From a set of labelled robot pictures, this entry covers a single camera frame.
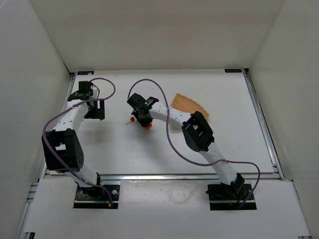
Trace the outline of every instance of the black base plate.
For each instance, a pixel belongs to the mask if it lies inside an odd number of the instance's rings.
[[[255,203],[254,194],[250,197],[245,204],[238,208],[242,201],[247,197],[248,193],[252,190],[251,184],[244,184],[235,198],[221,198],[225,197],[224,186],[222,184],[209,184],[209,205],[211,211],[227,211],[227,210],[256,210],[257,206]],[[243,195],[242,200],[238,202],[240,196]]]
[[[101,193],[101,196],[94,198],[88,194],[84,194],[83,190],[78,186],[75,193],[73,208],[91,208],[91,209],[117,209],[119,207],[120,185],[103,185],[110,192],[113,205],[109,206],[107,194]]]

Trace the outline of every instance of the brown basket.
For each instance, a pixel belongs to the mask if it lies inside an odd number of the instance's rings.
[[[199,103],[179,93],[175,95],[170,106],[172,106],[174,109],[187,113],[194,113],[195,111],[199,111],[203,114],[205,119],[209,117],[209,113]]]

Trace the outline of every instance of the wall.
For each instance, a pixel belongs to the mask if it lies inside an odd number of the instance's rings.
[[[285,176],[319,238],[319,1],[288,0],[251,65]]]
[[[283,0],[31,0],[71,72],[248,67]]]
[[[41,128],[69,84],[63,62],[26,0],[0,6],[0,238],[15,238],[43,166]]]

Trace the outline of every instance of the purple cable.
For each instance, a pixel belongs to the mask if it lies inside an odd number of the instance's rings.
[[[168,142],[171,146],[171,148],[175,151],[175,153],[181,157],[182,159],[186,160],[187,162],[191,163],[191,164],[194,164],[194,165],[197,165],[197,166],[203,166],[203,167],[208,167],[208,166],[213,166],[215,165],[216,163],[219,163],[219,162],[227,162],[227,163],[238,163],[238,164],[251,164],[251,165],[254,165],[256,168],[257,168],[257,171],[258,171],[258,177],[257,177],[257,180],[256,180],[256,183],[255,183],[255,186],[252,188],[251,192],[248,194],[248,196],[246,197],[246,199],[239,205],[238,209],[240,209],[244,204],[245,202],[253,195],[257,185],[258,185],[258,182],[259,182],[259,179],[260,179],[260,169],[259,167],[257,166],[257,164],[253,163],[253,162],[246,162],[246,161],[230,161],[230,160],[226,160],[226,159],[219,159],[215,162],[212,162],[212,163],[197,163],[197,162],[194,162],[188,158],[186,158],[185,156],[183,156],[173,145],[171,139],[170,139],[170,136],[169,136],[169,131],[168,131],[168,121],[169,121],[169,107],[168,107],[168,102],[167,102],[167,98],[166,98],[166,95],[164,93],[164,90],[162,89],[162,87],[154,80],[151,80],[151,79],[141,79],[139,81],[136,81],[132,87],[130,88],[129,90],[129,94],[128,94],[128,98],[130,97],[130,94],[131,94],[131,91],[133,89],[133,87],[138,84],[139,82],[142,82],[142,81],[150,81],[152,83],[154,83],[155,85],[157,85],[157,87],[159,88],[159,90],[161,91],[162,95],[163,95],[163,98],[164,98],[164,101],[165,101],[165,105],[166,105],[166,109],[167,109],[167,117],[166,117],[166,136],[167,136],[167,139],[168,139]]]
[[[62,115],[64,115],[64,114],[68,113],[68,112],[71,111],[74,107],[78,107],[78,106],[81,105],[81,104],[84,104],[84,103],[87,103],[87,102],[92,102],[92,101],[105,101],[105,100],[109,99],[110,97],[112,97],[112,96],[115,94],[116,88],[115,88],[115,85],[113,84],[113,82],[111,82],[111,81],[108,80],[108,79],[100,78],[100,77],[94,78],[94,79],[90,80],[90,82],[95,81],[95,80],[104,80],[104,81],[109,82],[109,83],[113,86],[113,89],[114,89],[113,92],[112,92],[109,96],[107,96],[106,98],[89,99],[89,100],[81,101],[81,102],[79,102],[79,103],[73,105],[72,107],[67,108],[67,109],[66,109],[65,111],[63,111],[62,113],[60,113],[60,114],[58,114],[57,116],[55,116],[55,117],[53,117],[52,119],[50,119],[50,120],[44,125],[43,130],[42,130],[42,137],[43,137],[43,140],[44,140],[45,144],[47,145],[47,147],[48,147],[48,149],[51,151],[51,153],[54,155],[54,157],[56,157],[56,159],[57,159],[74,177],[76,177],[77,179],[81,180],[83,183],[85,183],[85,184],[87,184],[87,185],[89,185],[89,186],[91,186],[91,187],[99,187],[99,188],[102,188],[102,189],[107,193],[107,195],[108,195],[108,197],[109,197],[109,202],[110,202],[110,204],[112,205],[113,202],[112,202],[112,197],[111,197],[110,192],[109,192],[104,186],[102,186],[102,185],[97,185],[97,184],[92,184],[92,183],[90,183],[90,182],[85,181],[82,177],[78,176],[78,175],[60,158],[60,156],[54,151],[54,149],[51,147],[51,145],[50,145],[50,143],[49,143],[49,141],[48,141],[48,139],[46,138],[46,135],[45,135],[46,128],[48,127],[48,125],[49,125],[52,121],[56,120],[57,118],[59,118],[60,116],[62,116]]]

